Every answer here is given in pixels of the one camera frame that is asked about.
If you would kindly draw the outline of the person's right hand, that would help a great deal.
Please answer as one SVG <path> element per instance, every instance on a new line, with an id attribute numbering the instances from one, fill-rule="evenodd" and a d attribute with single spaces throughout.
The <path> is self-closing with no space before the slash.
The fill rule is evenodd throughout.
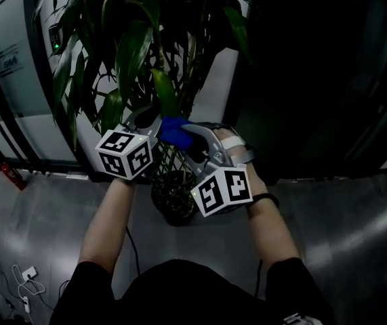
<path id="1" fill-rule="evenodd" d="M 247 165 L 255 158 L 255 152 L 248 148 L 244 140 L 233 129 L 219 128 L 213 130 L 214 134 L 220 140 L 224 151 L 229 157 L 232 166 Z"/>

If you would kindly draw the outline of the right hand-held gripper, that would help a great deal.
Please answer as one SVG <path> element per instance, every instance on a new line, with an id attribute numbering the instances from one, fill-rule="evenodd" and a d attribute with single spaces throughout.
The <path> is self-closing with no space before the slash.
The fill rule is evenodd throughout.
<path id="1" fill-rule="evenodd" d="M 220 140 L 213 132 L 221 127 L 233 129 L 214 123 L 189 123 L 180 126 L 188 136 L 182 147 L 186 150 L 186 162 L 197 176 L 197 185 L 190 193 L 204 217 L 228 213 L 253 201 L 247 165 L 232 166 Z"/>

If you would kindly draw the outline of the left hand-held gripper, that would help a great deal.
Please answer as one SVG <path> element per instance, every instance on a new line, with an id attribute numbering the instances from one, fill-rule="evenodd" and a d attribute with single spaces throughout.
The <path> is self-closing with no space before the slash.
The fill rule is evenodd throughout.
<path id="1" fill-rule="evenodd" d="M 132 112 L 124 123 L 109 129 L 95 147 L 104 172 L 131 181 L 153 162 L 162 118 L 155 105 Z"/>

